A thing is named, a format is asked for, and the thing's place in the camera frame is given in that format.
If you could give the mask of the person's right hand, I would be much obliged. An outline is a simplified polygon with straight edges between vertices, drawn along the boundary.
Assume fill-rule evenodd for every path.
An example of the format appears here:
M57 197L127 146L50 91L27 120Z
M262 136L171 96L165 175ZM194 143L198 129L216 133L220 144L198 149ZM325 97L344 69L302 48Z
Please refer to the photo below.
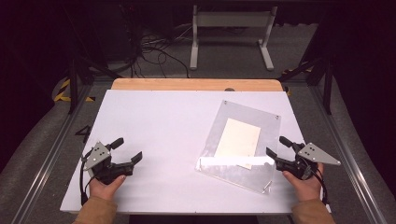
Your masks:
M294 187L296 197L300 203L320 198L322 186L317 178L312 176L309 179L301 180L288 171L283 171L282 175Z

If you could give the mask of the person's left hand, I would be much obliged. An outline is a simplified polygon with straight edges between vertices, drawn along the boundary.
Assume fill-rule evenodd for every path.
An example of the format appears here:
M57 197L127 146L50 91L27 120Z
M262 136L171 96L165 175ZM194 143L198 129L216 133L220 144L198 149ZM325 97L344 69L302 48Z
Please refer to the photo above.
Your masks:
M125 179L125 175L120 175L109 185L106 185L95 178L89 184L90 196L112 201L116 191L120 188Z

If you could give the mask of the white board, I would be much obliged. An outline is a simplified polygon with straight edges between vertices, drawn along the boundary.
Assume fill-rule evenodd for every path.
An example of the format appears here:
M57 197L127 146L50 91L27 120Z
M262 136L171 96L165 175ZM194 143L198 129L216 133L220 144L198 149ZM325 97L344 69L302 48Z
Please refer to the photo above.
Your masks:
M122 214L130 215L279 215L296 203L294 190L275 172L267 194L199 173L195 169L222 101L280 116L280 132L303 142L283 91L114 91L106 92L87 142L124 143L115 162L136 153L143 159L117 191Z

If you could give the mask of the aluminium rail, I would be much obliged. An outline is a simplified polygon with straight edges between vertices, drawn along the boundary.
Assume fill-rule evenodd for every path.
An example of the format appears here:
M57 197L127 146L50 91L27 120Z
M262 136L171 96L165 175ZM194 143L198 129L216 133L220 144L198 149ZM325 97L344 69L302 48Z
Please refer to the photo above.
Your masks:
M338 127L332 117L329 115L324 108L320 90L317 87L309 88L312 97L314 98L316 104L318 105L322 117L325 120L326 125L330 129L333 141L336 144L337 153L340 156L341 162L344 164L346 173L351 181L353 189L356 191L361 205L366 213L371 224L388 224L384 215L380 211L379 205L377 204L374 194L371 192L362 172L356 163L353 155L350 151L349 146L344 141L343 137L339 133Z
M16 215L12 219L11 224L24 224L27 218L30 216L35 203L38 200L41 191L45 187L56 161L58 160L61 148L65 142L66 135L75 121L79 110L82 108L83 102L90 93L91 88L92 87L90 85L82 86L81 91L78 94L77 104L75 105L74 110L66 116L60 131L56 135L56 138L51 145L46 159L44 159L40 169L36 173L35 179L26 193Z

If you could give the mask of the white metal stand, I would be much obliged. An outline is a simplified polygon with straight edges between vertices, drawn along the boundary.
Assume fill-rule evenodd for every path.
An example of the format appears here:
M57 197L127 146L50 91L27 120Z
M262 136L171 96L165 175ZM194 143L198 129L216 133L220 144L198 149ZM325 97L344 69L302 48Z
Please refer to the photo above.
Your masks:
M200 11L198 6L193 6L192 12L192 44L190 69L196 70L198 67L199 27L255 27L264 30L264 36L258 40L258 45L262 54L263 62L268 71L275 69L270 57L267 45L272 28L275 22L277 7L258 12L231 11L231 12L209 12Z

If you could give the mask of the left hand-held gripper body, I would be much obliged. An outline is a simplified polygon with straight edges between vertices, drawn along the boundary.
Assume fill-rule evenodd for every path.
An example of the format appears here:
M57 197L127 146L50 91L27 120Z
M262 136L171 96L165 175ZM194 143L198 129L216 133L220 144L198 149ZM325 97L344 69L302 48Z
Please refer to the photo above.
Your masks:
M87 171L90 177L106 185L120 175L132 175L134 171L134 164L131 161L120 164L112 162L111 150L108 150L103 143L97 142L82 159L85 162L83 170Z

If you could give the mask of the black metal stand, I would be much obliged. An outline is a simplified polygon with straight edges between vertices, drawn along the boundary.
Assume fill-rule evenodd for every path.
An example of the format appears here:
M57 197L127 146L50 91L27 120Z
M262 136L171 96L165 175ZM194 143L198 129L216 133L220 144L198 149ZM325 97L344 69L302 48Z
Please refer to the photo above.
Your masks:
M71 103L69 108L69 113L72 114L78 107L78 78L81 79L84 85L91 85L93 83L94 77L89 67L93 67L102 74L111 77L113 79L120 78L120 75L110 71L104 66L93 62L87 57L82 56L74 49L70 49L67 52L67 57L69 61L69 75L70 80L70 91L71 91Z
M328 115L332 113L331 111L331 94L332 94L332 62L328 58L316 58L311 61L302 63L295 69L287 71L277 78L279 82L284 82L292 77L300 75L307 69L310 69L308 77L305 79L305 83L308 86L317 86L319 82L324 79L324 89L322 96L322 104Z

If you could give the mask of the clear acrylic photo frame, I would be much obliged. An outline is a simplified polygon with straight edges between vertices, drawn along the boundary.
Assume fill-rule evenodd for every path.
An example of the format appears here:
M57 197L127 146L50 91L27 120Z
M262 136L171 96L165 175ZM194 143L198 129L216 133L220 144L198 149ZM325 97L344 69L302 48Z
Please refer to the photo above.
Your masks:
M215 157L227 119L236 119L261 128L256 153L253 157ZM205 175L244 189L261 194L269 193L273 182L275 161L267 156L266 148L276 150L280 124L281 117L279 115L223 101L195 169Z

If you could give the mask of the wooden table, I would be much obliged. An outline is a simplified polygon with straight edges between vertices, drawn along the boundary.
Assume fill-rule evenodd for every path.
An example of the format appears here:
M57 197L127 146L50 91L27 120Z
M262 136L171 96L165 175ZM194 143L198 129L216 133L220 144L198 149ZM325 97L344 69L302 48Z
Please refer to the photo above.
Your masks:
M276 79L117 78L112 90L132 91L283 91Z

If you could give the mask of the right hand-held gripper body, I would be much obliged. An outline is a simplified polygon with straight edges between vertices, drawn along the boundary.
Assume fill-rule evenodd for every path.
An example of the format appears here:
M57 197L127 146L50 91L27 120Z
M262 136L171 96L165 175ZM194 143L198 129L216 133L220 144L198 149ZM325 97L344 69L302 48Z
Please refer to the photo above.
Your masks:
M341 162L312 143L307 145L295 142L283 142L295 152L294 161L287 161L275 156L276 169L288 171L300 180L309 179L318 170L318 163L340 165Z

